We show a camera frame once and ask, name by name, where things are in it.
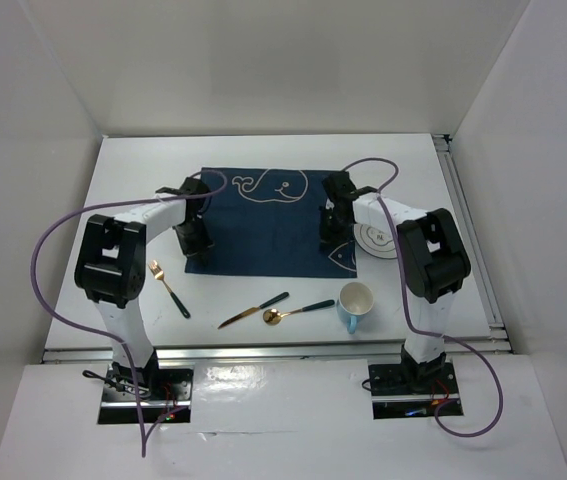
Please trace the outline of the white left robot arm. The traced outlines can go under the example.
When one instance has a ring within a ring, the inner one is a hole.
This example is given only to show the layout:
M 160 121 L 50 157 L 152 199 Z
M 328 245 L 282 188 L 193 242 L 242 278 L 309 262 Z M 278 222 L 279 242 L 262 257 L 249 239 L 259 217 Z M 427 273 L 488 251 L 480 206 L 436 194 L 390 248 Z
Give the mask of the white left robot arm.
M 176 233 L 183 255 L 205 264 L 213 246 L 202 218 L 210 188 L 197 178 L 180 188 L 158 190 L 159 201 L 117 216 L 95 214 L 86 223 L 74 272 L 112 337 L 115 378 L 139 399 L 159 390 L 155 347 L 147 337 L 139 295 L 146 277 L 147 244 L 167 230 Z

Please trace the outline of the gold spoon green handle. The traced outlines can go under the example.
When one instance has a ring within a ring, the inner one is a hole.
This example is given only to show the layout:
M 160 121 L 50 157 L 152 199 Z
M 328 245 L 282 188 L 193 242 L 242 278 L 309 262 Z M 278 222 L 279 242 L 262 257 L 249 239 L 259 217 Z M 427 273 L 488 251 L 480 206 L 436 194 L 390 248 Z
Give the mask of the gold spoon green handle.
M 288 316 L 331 308 L 335 304 L 336 302 L 334 300 L 324 300 L 289 312 L 281 312 L 277 309 L 268 309 L 263 313 L 262 319 L 267 325 L 275 326 Z

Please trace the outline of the gold fork green handle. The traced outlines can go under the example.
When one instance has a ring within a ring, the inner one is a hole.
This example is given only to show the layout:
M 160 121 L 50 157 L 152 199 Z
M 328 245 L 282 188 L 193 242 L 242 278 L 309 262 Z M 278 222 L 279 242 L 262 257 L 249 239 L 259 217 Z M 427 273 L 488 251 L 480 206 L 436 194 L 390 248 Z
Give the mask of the gold fork green handle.
M 164 288 L 166 289 L 167 293 L 169 294 L 171 300 L 176 305 L 176 307 L 179 310 L 179 312 L 181 313 L 181 315 L 186 319 L 190 319 L 191 313 L 186 308 L 186 306 L 183 304 L 183 302 L 180 300 L 180 298 L 176 295 L 176 293 L 173 291 L 173 289 L 168 285 L 166 278 L 165 278 L 165 272 L 164 272 L 163 268 L 159 265 L 159 263 L 156 260 L 152 260 L 152 261 L 149 262 L 148 268 L 149 268 L 150 272 L 152 273 L 154 279 L 157 280 L 158 282 L 160 282 L 164 286 Z

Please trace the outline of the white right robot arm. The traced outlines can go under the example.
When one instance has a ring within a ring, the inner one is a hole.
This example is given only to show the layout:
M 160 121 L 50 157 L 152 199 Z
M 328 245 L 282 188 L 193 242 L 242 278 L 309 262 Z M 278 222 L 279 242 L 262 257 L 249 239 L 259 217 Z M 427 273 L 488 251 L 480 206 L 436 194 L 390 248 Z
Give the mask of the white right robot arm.
M 407 390 L 423 391 L 443 370 L 451 305 L 471 273 L 454 217 L 444 208 L 407 206 L 373 187 L 358 189 L 346 171 L 328 175 L 322 186 L 328 199 L 320 209 L 322 246 L 334 246 L 357 224 L 392 237 L 408 325 L 399 379 Z

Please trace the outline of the gold knife green handle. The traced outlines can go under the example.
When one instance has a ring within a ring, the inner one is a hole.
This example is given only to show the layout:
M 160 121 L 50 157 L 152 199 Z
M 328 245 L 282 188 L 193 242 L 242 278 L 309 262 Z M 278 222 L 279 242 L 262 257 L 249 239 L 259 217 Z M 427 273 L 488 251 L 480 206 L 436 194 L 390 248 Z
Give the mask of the gold knife green handle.
M 278 303 L 278 302 L 280 302 L 280 301 L 282 301 L 282 300 L 287 299 L 289 296 L 290 296 L 289 292 L 282 292 L 282 293 L 278 294 L 277 296 L 275 296 L 275 297 L 273 297 L 273 298 L 271 298 L 271 299 L 265 301 L 264 303 L 262 303 L 262 304 L 260 304 L 260 305 L 258 305 L 258 306 L 250 307 L 250 308 L 248 308 L 247 310 L 245 310 L 245 311 L 243 311 L 243 312 L 241 312 L 241 313 L 239 313 L 239 314 L 237 314 L 237 315 L 235 315 L 235 316 L 229 318 L 228 320 L 225 320 L 224 322 L 222 322 L 222 323 L 217 327 L 217 329 L 218 329 L 218 330 L 223 329 L 223 328 L 225 328 L 225 327 L 227 327 L 227 326 L 229 326 L 229 325 L 235 323 L 235 322 L 238 321 L 238 320 L 241 320 L 241 319 L 243 319 L 243 318 L 245 318 L 245 317 L 248 317 L 248 316 L 250 316 L 250 315 L 252 315 L 252 314 L 254 314 L 254 313 L 258 312 L 258 311 L 261 311 L 261 310 L 264 310 L 264 309 L 266 309 L 266 308 L 268 308 L 268 307 L 271 307 L 272 305 L 274 305 L 274 304 L 276 304 L 276 303 Z

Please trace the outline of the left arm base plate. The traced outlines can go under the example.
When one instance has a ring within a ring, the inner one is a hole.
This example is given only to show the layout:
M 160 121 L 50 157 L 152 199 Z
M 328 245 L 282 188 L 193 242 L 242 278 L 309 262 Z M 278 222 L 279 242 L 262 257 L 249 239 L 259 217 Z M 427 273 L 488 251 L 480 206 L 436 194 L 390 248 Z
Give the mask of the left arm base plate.
M 84 378 L 99 381 L 103 387 L 97 423 L 99 425 L 135 424 L 138 420 L 133 385 L 115 378 L 109 367 L 105 374 L 83 370 Z M 158 373 L 158 386 L 140 388 L 143 420 L 153 424 L 161 415 L 164 423 L 189 423 L 193 390 L 193 368 L 169 368 Z

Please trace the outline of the white plate green rim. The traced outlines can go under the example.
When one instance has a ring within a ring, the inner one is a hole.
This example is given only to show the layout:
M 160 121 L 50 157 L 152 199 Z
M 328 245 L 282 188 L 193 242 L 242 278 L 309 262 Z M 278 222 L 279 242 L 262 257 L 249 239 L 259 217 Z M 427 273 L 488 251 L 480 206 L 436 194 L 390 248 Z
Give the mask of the white plate green rim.
M 357 245 L 367 254 L 383 260 L 397 258 L 394 240 L 389 233 L 357 223 L 354 225 L 353 234 Z

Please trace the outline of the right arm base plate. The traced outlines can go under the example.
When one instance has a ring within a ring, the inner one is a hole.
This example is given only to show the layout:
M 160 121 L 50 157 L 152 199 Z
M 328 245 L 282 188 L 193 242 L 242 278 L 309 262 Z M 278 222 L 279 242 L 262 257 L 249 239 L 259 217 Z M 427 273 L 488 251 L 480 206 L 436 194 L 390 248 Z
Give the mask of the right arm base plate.
M 451 362 L 441 373 L 419 386 L 409 385 L 399 364 L 371 364 L 361 387 L 370 393 L 375 420 L 463 416 L 463 407 Z

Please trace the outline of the light blue mug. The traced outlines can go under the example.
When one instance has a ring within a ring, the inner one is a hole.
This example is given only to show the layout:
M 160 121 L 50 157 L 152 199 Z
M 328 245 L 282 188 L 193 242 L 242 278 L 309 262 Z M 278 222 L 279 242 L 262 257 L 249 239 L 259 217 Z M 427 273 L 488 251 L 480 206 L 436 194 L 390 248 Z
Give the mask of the light blue mug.
M 360 321 L 372 310 L 374 296 L 371 289 L 360 282 L 350 282 L 339 292 L 336 310 L 349 334 L 354 334 Z

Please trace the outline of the blue whale placemat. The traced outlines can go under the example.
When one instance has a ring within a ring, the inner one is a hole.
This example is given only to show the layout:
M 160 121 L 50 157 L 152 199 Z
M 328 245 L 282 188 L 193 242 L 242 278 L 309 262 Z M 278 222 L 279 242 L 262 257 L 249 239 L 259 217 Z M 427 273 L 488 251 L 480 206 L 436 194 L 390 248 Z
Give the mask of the blue whale placemat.
M 226 188 L 203 220 L 214 246 L 205 264 L 188 260 L 188 274 L 292 278 L 355 278 L 352 234 L 321 248 L 322 181 L 329 170 L 219 167 Z

